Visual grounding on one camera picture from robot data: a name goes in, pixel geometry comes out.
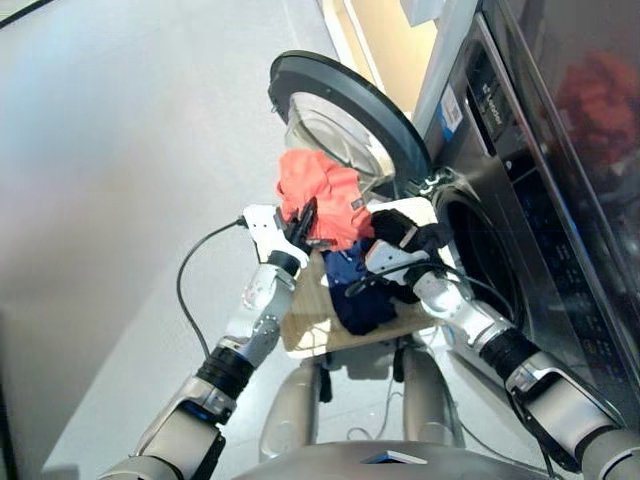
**control panel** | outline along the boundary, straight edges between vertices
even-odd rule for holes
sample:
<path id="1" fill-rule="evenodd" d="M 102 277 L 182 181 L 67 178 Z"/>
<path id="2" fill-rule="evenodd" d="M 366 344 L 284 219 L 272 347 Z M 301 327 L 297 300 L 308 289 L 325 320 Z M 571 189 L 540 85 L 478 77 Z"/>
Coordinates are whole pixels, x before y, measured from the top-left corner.
<path id="1" fill-rule="evenodd" d="M 484 46 L 474 42 L 469 48 L 467 102 L 486 149 L 507 172 L 595 386 L 628 417 L 635 408 L 629 379 L 605 318 Z"/>

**white sticker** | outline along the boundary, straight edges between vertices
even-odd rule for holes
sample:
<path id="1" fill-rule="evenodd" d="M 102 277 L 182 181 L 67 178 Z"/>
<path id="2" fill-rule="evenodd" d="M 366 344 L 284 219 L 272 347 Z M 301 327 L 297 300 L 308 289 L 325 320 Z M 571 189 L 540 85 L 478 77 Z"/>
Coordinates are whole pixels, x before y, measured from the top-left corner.
<path id="1" fill-rule="evenodd" d="M 447 122 L 447 128 L 453 133 L 456 131 L 456 128 L 458 128 L 458 125 L 460 125 L 460 122 L 462 122 L 462 112 L 460 111 L 460 106 L 458 105 L 451 85 L 447 84 L 447 87 L 444 89 L 440 104 L 442 105 L 442 114 Z"/>

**small label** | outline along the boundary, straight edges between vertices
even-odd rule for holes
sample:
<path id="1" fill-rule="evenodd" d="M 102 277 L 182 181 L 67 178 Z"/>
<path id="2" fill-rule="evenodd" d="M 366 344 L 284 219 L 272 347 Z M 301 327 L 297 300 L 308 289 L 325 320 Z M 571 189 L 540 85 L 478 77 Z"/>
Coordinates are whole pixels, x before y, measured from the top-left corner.
<path id="1" fill-rule="evenodd" d="M 444 138 L 448 142 L 453 138 L 453 134 L 462 122 L 462 111 L 450 84 L 447 84 L 444 89 L 436 113 L 438 114 L 440 125 L 442 125 Z"/>
<path id="2" fill-rule="evenodd" d="M 351 208 L 353 208 L 354 210 L 357 210 L 360 207 L 364 207 L 364 199 L 362 197 L 351 202 Z"/>

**front-loading washing machine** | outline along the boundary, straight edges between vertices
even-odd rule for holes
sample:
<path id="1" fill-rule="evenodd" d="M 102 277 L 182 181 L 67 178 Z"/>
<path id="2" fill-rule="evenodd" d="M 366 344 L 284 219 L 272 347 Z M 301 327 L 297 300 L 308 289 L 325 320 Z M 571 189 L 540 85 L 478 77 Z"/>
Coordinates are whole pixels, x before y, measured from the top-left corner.
<path id="1" fill-rule="evenodd" d="M 322 149 L 355 168 L 364 192 L 429 198 L 453 231 L 456 267 L 500 292 L 512 314 L 486 289 L 471 286 L 475 296 L 511 316 L 637 429 L 638 343 L 628 325 L 640 322 L 633 308 L 623 319 L 620 295 L 603 287 L 615 265 L 597 268 L 549 168 L 561 140 L 541 142 L 529 122 L 531 98 L 513 81 L 489 28 L 508 14 L 502 3 L 484 2 L 476 13 L 426 132 L 367 80 L 310 52 L 273 62 L 269 96 L 289 147 Z M 447 340 L 491 375 L 452 332 Z"/>

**washing machine door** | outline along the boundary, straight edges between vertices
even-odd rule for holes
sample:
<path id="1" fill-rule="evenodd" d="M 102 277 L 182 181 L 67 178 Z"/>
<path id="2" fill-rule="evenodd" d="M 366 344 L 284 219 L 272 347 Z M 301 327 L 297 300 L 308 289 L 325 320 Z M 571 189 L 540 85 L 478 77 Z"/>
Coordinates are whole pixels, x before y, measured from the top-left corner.
<path id="1" fill-rule="evenodd" d="M 431 172 L 425 144 L 407 117 L 353 70 L 316 53 L 289 51 L 271 65 L 269 97 L 287 124 L 289 148 L 324 150 L 359 173 L 360 190 L 406 196 Z"/>

